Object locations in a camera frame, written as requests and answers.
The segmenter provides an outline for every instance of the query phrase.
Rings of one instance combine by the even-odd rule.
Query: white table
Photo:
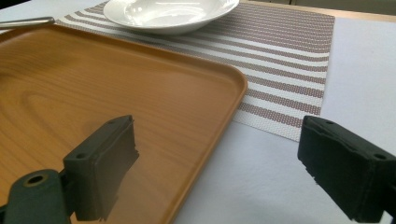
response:
[[[103,0],[32,0],[0,21]],[[396,23],[336,18],[321,116],[396,155]],[[232,122],[175,223],[351,223],[297,160],[298,143]],[[390,223],[385,214],[381,223]]]

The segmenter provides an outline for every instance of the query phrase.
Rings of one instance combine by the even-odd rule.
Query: placemat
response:
[[[303,117],[319,115],[334,17],[241,3],[200,30],[161,36],[109,21],[105,4],[57,24],[235,66],[246,75],[248,90],[233,120],[251,127],[299,141]]]

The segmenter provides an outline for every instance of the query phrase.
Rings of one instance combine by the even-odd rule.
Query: wood grain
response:
[[[0,35],[0,204],[17,178],[63,168],[132,114],[140,157],[107,223],[169,223],[247,88],[231,66],[68,28]]]

